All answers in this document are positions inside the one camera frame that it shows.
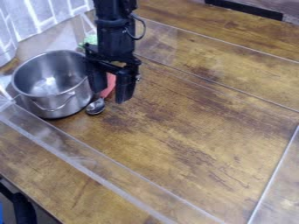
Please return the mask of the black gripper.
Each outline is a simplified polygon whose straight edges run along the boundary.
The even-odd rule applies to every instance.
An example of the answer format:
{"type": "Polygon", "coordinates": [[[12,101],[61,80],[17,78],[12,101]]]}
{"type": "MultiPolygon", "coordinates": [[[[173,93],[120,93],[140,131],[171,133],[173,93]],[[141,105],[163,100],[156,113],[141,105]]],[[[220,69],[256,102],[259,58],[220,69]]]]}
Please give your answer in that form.
{"type": "Polygon", "coordinates": [[[108,87],[107,72],[116,74],[116,103],[128,101],[135,93],[141,61],[133,55],[136,41],[137,17],[97,18],[97,40],[95,44],[85,43],[85,61],[88,83],[93,93],[100,93],[108,87]]]}

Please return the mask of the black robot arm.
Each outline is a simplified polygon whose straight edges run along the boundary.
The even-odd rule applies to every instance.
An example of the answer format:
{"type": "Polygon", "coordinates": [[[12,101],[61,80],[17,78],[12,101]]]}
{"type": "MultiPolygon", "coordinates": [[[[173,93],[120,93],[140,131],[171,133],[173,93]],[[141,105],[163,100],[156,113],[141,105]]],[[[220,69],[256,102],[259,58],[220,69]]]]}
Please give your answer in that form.
{"type": "Polygon", "coordinates": [[[87,76],[95,93],[108,87],[116,76],[116,103],[128,101],[135,92],[140,59],[133,55],[136,41],[136,0],[93,0],[97,43],[85,44],[87,76]]]}

